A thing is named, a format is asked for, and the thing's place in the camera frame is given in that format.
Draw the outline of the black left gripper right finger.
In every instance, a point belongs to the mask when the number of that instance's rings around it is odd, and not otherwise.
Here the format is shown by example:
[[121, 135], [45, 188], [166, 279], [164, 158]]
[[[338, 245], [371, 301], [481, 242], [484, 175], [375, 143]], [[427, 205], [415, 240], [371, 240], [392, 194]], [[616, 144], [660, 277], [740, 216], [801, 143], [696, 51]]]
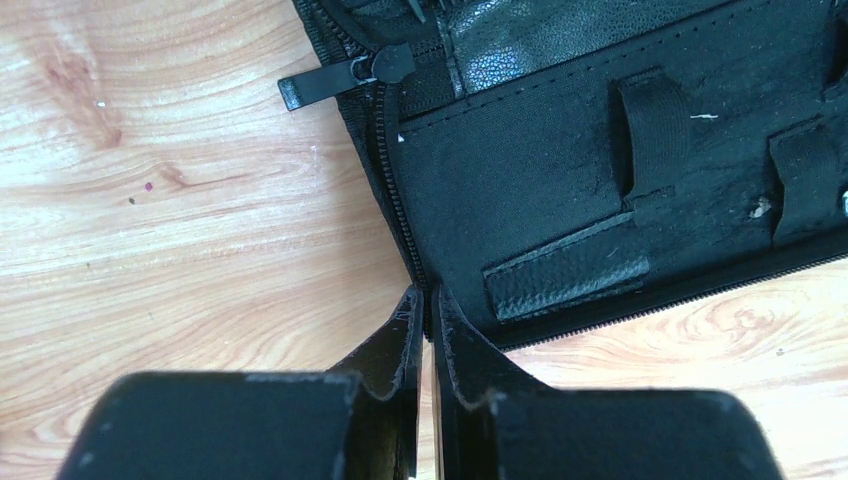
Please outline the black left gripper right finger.
[[443, 479], [778, 479], [761, 428], [719, 390], [561, 390], [507, 358], [445, 287], [432, 297]]

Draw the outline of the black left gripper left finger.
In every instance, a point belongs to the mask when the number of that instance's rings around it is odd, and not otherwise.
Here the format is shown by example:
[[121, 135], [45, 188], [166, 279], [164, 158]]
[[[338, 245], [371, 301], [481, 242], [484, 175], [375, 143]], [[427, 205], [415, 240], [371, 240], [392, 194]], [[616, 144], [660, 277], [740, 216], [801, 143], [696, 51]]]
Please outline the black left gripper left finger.
[[411, 479], [424, 295], [324, 371], [146, 371], [119, 378], [62, 479]]

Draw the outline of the black zip tool case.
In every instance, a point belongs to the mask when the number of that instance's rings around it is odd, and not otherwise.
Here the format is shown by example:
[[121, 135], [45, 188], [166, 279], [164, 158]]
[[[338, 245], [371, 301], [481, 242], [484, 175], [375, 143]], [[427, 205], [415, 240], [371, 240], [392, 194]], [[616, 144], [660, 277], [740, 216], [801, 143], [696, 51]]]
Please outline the black zip tool case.
[[843, 1], [298, 1], [412, 283], [521, 348], [847, 255]]

